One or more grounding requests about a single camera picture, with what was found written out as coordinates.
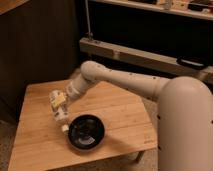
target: wall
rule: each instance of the wall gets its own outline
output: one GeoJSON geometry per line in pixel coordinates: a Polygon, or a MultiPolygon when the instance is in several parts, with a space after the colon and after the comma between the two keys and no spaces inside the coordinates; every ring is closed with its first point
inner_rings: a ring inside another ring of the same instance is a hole
{"type": "Polygon", "coordinates": [[[79,63],[73,0],[31,0],[0,15],[0,119],[18,120],[26,86],[66,79],[79,63]]]}

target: small wooden table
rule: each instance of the small wooden table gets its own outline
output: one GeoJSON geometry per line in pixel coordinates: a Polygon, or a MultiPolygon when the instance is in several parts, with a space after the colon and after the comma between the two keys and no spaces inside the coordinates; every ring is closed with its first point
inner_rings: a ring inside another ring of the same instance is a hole
{"type": "Polygon", "coordinates": [[[50,170],[156,148],[156,132],[141,98],[106,82],[90,89],[69,108],[70,120],[82,114],[97,115],[105,125],[105,137],[90,151],[73,148],[54,121],[48,97],[68,82],[28,86],[10,171],[50,170]]]}

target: floor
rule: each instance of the floor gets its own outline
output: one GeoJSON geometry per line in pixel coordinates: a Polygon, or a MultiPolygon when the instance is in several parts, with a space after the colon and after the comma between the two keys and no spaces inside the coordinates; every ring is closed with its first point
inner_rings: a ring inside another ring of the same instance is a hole
{"type": "MultiPolygon", "coordinates": [[[[142,101],[156,128],[156,104],[146,99],[142,99],[142,101]]],[[[16,126],[0,121],[0,171],[7,171],[15,133],[16,126]]],[[[137,153],[133,153],[82,165],[55,169],[54,171],[157,171],[156,149],[146,151],[139,163],[134,162],[136,156],[137,153]]]]}

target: white robotic arm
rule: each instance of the white robotic arm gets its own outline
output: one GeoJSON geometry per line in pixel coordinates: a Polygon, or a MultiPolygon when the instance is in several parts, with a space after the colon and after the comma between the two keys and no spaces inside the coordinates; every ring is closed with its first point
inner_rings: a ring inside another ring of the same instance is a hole
{"type": "Polygon", "coordinates": [[[62,131],[68,128],[67,107],[99,81],[107,81],[158,103],[158,168],[160,171],[213,170],[213,97],[199,80],[166,79],[116,71],[88,61],[65,91],[50,101],[62,131]]]}

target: bowl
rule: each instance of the bowl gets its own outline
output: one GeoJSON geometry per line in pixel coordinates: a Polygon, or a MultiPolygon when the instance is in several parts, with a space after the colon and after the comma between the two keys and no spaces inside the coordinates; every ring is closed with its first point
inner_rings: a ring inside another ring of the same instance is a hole
{"type": "Polygon", "coordinates": [[[104,137],[102,121],[94,115],[84,114],[75,118],[69,126],[68,137],[73,146],[88,150],[97,146],[104,137]]]}

